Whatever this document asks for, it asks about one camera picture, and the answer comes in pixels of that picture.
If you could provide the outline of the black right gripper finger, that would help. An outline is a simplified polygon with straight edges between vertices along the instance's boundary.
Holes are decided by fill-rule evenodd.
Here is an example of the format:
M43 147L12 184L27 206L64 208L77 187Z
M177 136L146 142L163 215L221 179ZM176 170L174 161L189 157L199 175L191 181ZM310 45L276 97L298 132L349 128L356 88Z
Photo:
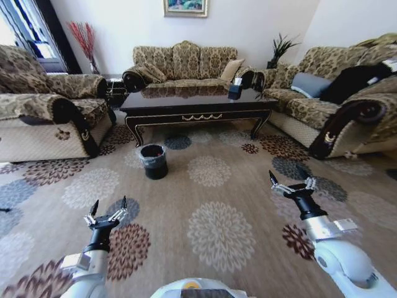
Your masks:
M306 171L300 171L300 174L305 179L305 189L315 190L316 188L316 179L309 175Z
M275 177L273 172L271 172L271 170L269 170L269 179L270 179L271 189L273 189L275 192L279 192L283 195L293 193L293 189L278 182L277 178Z

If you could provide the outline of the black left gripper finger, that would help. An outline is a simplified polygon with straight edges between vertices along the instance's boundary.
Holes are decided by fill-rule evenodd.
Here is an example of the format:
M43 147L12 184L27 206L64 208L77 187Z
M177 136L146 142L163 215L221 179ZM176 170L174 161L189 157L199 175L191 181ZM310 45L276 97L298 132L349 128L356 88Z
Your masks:
M127 198L126 196L124 196L121 200L113 203L110 207L108 207L107 220L109 222L121 222L127 213Z
M87 215L84 216L84 220L88 225L95 225L96 224L96 212L99 206L99 201L96 200L95 203L90 208L90 211Z

